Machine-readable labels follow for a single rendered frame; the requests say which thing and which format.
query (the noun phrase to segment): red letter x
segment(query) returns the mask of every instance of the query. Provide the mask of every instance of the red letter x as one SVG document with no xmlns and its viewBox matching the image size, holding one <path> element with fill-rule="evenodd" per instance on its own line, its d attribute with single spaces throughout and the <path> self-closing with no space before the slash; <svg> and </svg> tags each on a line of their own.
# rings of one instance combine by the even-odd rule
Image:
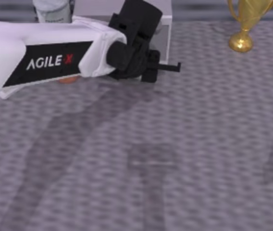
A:
<svg viewBox="0 0 273 231">
<path fill-rule="evenodd" d="M 71 62 L 73 61 L 73 54 L 67 54 L 66 57 L 65 57 L 65 61 L 64 63 L 65 64 L 71 64 Z"/>
</svg>

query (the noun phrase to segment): gray box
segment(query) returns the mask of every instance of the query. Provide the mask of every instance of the gray box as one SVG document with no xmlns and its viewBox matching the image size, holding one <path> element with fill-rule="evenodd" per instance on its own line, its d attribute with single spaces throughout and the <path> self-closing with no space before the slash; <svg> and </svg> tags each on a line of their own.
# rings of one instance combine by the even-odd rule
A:
<svg viewBox="0 0 273 231">
<path fill-rule="evenodd" d="M 147 0 L 163 13 L 151 47 L 161 53 L 161 64 L 168 64 L 172 30 L 172 0 Z M 113 13 L 119 13 L 124 0 L 76 0 L 74 15 L 108 22 Z"/>
</svg>

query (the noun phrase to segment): cardboard box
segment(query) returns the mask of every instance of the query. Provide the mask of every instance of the cardboard box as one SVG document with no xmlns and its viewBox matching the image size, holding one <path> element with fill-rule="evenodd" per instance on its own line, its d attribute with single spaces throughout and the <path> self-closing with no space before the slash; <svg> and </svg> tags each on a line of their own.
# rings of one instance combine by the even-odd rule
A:
<svg viewBox="0 0 273 231">
<path fill-rule="evenodd" d="M 172 0 L 147 0 L 163 12 L 151 47 L 161 53 L 161 64 L 168 64 L 172 29 Z M 76 0 L 74 15 L 108 22 L 113 13 L 119 13 L 124 0 Z"/>
</svg>

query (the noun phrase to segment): background wall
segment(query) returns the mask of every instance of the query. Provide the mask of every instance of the background wall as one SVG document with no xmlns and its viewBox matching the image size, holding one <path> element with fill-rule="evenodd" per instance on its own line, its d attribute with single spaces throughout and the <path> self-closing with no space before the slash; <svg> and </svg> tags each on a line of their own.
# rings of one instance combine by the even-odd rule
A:
<svg viewBox="0 0 273 231">
<path fill-rule="evenodd" d="M 232 20 L 226 0 L 173 0 L 172 5 L 175 21 Z M 32 0 L 0 0 L 0 21 L 32 22 L 34 18 Z M 264 20 L 273 20 L 273 9 Z"/>
</svg>

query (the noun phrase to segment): gold trophy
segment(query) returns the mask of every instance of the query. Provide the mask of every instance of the gold trophy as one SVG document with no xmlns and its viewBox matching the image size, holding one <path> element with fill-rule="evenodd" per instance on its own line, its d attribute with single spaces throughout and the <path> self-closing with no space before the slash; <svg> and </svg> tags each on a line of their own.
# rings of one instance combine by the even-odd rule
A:
<svg viewBox="0 0 273 231">
<path fill-rule="evenodd" d="M 237 52 L 248 52 L 253 47 L 253 40 L 248 32 L 273 7 L 273 0 L 238 0 L 238 16 L 232 0 L 228 0 L 228 7 L 232 16 L 241 25 L 241 31 L 229 39 L 229 47 Z"/>
</svg>

